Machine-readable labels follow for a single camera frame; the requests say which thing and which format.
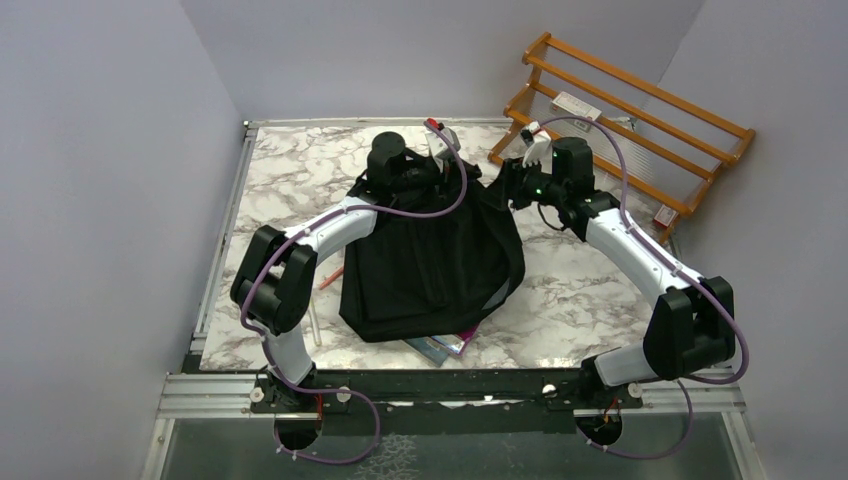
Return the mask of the black student bag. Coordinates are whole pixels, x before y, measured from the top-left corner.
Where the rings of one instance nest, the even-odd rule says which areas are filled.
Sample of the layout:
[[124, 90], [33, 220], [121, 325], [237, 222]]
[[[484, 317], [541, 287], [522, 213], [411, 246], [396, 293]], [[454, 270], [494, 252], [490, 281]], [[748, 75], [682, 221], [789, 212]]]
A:
[[380, 215], [345, 249], [339, 314], [366, 342], [459, 333], [504, 304], [525, 275], [512, 214], [465, 166], [466, 195], [451, 213]]

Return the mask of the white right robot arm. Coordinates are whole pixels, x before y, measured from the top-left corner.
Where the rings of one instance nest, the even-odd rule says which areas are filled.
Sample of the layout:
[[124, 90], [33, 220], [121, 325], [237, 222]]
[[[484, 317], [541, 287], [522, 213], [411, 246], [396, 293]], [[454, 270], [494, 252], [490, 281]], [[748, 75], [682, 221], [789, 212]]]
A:
[[552, 170], [539, 161], [507, 159], [493, 186], [504, 203], [556, 209], [565, 229], [610, 259], [653, 305], [642, 340], [585, 359], [579, 398], [600, 407], [617, 387], [676, 380], [731, 359], [737, 348], [733, 290], [721, 277], [706, 278], [680, 264], [622, 210], [612, 193], [595, 186], [587, 142], [563, 137], [548, 143]]

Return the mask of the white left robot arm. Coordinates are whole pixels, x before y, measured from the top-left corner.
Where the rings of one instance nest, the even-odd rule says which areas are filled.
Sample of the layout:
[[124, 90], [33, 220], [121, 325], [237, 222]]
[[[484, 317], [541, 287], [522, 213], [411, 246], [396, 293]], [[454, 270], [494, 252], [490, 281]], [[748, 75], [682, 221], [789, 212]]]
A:
[[314, 384], [308, 378], [314, 363], [300, 329], [312, 296], [316, 268], [347, 245], [368, 237], [380, 215], [430, 220], [452, 213], [468, 192], [470, 172], [459, 155], [460, 142], [449, 127], [427, 121], [429, 154], [437, 182], [450, 173], [459, 175], [459, 191], [440, 210], [414, 212], [395, 208], [387, 165], [399, 158], [408, 163], [411, 152], [403, 138], [384, 132], [374, 138], [373, 162], [354, 188], [337, 205], [293, 228], [258, 229], [248, 245], [230, 289], [239, 307], [243, 328], [257, 334], [271, 375], [279, 381], [276, 396], [285, 407], [298, 411], [313, 401]]

